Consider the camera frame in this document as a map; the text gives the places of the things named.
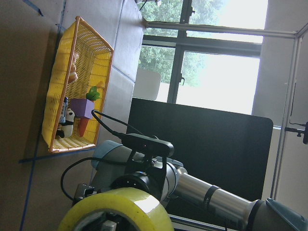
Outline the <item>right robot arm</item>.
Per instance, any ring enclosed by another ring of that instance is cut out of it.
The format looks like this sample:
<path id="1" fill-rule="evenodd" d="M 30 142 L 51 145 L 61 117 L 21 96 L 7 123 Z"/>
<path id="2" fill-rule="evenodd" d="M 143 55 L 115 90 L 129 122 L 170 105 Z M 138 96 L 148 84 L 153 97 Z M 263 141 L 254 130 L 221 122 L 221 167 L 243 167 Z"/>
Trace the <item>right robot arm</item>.
<path id="1" fill-rule="evenodd" d="M 171 159 L 173 145 L 167 141 L 136 137 L 116 143 L 105 141 L 93 154 L 92 166 L 101 162 L 124 165 L 110 187 L 136 188 L 163 201 L 181 197 L 242 231 L 305 231 L 305 217 L 281 203 L 267 199 L 250 202 L 189 175 L 183 164 Z"/>

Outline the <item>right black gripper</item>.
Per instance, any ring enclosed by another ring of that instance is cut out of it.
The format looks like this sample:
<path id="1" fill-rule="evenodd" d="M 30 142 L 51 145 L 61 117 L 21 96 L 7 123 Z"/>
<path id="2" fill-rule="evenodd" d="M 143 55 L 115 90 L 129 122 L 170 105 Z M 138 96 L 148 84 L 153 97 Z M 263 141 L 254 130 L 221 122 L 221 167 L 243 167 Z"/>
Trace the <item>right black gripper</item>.
<path id="1" fill-rule="evenodd" d="M 150 194 L 150 189 L 140 174 L 120 177 L 107 191 L 119 188 L 136 188 Z M 113 212 L 97 212 L 86 217 L 85 220 L 77 226 L 76 231 L 137 231 L 137 229 L 119 214 Z"/>

